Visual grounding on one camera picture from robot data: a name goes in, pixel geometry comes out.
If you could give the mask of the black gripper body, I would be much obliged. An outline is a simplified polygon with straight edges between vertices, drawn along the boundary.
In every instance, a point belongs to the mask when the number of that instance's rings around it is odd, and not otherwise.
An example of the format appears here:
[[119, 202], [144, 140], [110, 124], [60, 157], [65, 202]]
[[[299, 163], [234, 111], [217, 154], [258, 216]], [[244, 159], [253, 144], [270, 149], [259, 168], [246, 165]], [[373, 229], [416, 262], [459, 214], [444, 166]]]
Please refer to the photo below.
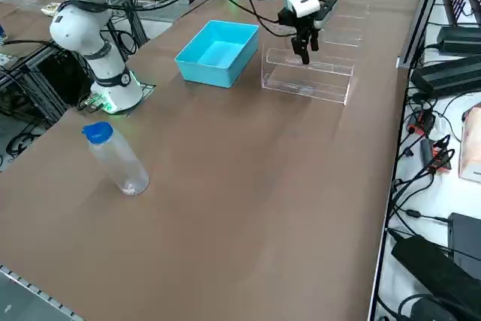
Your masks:
[[299, 17], [294, 11], [283, 8], [278, 13], [278, 21], [281, 26], [295, 28], [297, 35], [302, 31], [319, 31], [330, 19], [338, 6], [338, 0], [318, 0], [320, 9], [306, 16]]

